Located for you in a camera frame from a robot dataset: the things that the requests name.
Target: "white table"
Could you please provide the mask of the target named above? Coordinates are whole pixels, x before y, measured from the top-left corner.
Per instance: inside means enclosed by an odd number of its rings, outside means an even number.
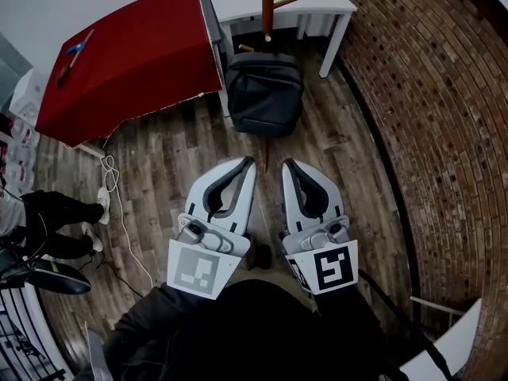
[[[261,30],[261,0],[211,1],[221,25],[221,31],[224,33],[225,52],[228,58],[230,58],[234,55],[232,40],[234,33],[232,29],[237,33]],[[325,21],[328,24],[324,24],[320,28],[322,32],[320,33],[311,24],[312,19],[316,15],[322,14],[332,14],[332,16],[329,16],[332,19],[333,16],[338,15],[337,25],[333,31],[332,39],[319,71],[319,75],[325,78],[329,74],[333,59],[337,54],[353,11],[356,11],[356,7],[349,0],[299,0],[274,11],[274,29],[298,27],[298,39],[302,39],[305,33],[311,36],[328,35],[332,25],[331,21]],[[227,94],[225,91],[222,91],[219,95],[221,97],[222,108],[227,116],[229,115],[227,114]]]

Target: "white sneaker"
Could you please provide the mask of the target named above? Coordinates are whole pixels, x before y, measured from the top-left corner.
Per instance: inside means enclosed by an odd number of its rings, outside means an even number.
[[[81,223],[81,230],[85,236],[92,239],[93,247],[96,252],[104,250],[104,244],[101,239],[97,237],[97,234],[95,234],[95,230],[90,223],[86,223],[85,221]]]
[[[98,222],[107,225],[110,222],[110,193],[105,187],[98,190],[97,203],[104,208],[104,214]]]

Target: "red table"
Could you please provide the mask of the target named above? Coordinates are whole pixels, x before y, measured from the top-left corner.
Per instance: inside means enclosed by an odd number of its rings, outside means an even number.
[[[83,41],[61,88],[56,76]],[[199,0],[138,0],[63,44],[36,131],[76,146],[109,136],[124,120],[221,89]]]

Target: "white box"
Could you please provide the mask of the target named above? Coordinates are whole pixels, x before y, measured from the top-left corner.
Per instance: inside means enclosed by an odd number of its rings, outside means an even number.
[[[10,103],[10,112],[35,127],[48,77],[32,68],[20,79]]]

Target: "curved brick wall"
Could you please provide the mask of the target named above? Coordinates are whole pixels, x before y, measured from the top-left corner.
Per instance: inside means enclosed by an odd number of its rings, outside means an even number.
[[[468,0],[352,1],[358,12],[341,57],[398,176],[421,296],[460,309],[483,298],[464,379],[500,379],[508,364],[508,47]]]

